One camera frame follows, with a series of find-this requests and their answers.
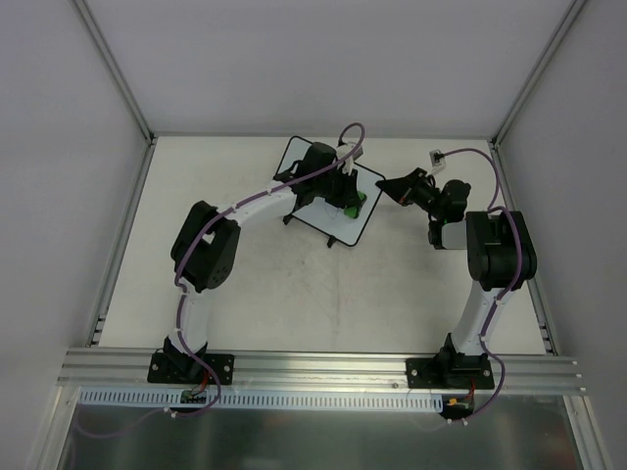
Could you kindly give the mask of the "green bone-shaped eraser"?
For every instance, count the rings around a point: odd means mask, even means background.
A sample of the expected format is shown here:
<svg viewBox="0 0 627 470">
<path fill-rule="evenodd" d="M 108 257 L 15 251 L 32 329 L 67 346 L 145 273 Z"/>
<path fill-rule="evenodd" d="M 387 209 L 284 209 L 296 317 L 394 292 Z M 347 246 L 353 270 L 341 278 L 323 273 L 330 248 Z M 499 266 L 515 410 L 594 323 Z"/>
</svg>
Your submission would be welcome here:
<svg viewBox="0 0 627 470">
<path fill-rule="evenodd" d="M 367 201 L 367 195 L 361 191 L 357 193 L 357 198 L 355 199 L 355 204 L 351 206 L 346 206 L 343 209 L 343 213 L 346 217 L 350 219 L 357 219 L 362 211 L 362 207 L 364 203 Z"/>
</svg>

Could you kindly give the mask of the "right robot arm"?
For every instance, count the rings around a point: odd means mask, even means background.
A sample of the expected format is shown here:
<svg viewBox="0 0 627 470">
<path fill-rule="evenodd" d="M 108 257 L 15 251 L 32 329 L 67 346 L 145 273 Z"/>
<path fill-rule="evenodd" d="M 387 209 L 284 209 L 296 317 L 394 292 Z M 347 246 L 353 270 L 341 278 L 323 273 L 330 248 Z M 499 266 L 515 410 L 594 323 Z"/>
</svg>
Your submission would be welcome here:
<svg viewBox="0 0 627 470">
<path fill-rule="evenodd" d="M 427 213 L 435 249 L 466 252 L 471 290 L 458 324 L 434 357 L 440 379 L 460 387 L 489 357 L 489 340 L 506 303 L 535 276 L 537 256 L 524 217 L 504 207 L 468 211 L 470 184 L 452 179 L 439 189 L 421 168 L 377 187 L 395 203 Z"/>
</svg>

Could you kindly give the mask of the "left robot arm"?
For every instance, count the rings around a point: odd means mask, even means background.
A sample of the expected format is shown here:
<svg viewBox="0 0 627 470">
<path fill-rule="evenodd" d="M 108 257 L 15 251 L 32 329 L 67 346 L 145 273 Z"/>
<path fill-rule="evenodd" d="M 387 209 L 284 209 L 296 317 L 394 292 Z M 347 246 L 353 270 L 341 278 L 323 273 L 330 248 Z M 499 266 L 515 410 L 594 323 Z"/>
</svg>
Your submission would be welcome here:
<svg viewBox="0 0 627 470">
<path fill-rule="evenodd" d="M 276 173 L 266 188 L 227 209 L 204 201 L 194 204 L 170 250 L 174 284 L 181 290 L 172 333 L 164 342 L 170 370 L 184 382 L 204 373 L 208 316 L 192 305 L 193 295 L 219 287 L 232 271 L 242 229 L 248 224 L 286 217 L 323 200 L 350 219 L 359 217 L 366 195 L 358 189 L 358 143 L 337 147 L 313 142 L 305 155 Z"/>
</svg>

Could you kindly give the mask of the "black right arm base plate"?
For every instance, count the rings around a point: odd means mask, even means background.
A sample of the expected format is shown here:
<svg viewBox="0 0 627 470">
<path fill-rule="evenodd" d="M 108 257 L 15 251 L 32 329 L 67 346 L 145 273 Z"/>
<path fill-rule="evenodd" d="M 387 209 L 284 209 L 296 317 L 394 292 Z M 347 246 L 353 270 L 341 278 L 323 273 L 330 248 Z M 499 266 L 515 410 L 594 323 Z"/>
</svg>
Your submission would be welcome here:
<svg viewBox="0 0 627 470">
<path fill-rule="evenodd" d="M 406 376 L 411 389 L 493 390 L 495 381 L 486 354 L 443 359 L 410 357 L 406 360 Z"/>
</svg>

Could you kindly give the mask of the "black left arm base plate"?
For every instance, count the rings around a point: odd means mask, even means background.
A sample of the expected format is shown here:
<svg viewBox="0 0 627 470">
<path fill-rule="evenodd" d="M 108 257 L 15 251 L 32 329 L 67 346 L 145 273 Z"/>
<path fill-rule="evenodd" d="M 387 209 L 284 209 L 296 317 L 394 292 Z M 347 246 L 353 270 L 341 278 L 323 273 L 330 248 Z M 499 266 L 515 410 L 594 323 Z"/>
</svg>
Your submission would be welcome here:
<svg viewBox="0 0 627 470">
<path fill-rule="evenodd" d="M 202 360 L 209 365 L 223 386 L 230 386 L 233 380 L 235 356 L 227 353 L 204 353 Z M 164 352 L 152 354 L 148 368 L 147 382 L 168 385 L 200 385 L 205 377 L 208 384 L 216 380 L 207 369 L 193 358 L 184 358 L 179 364 Z"/>
</svg>

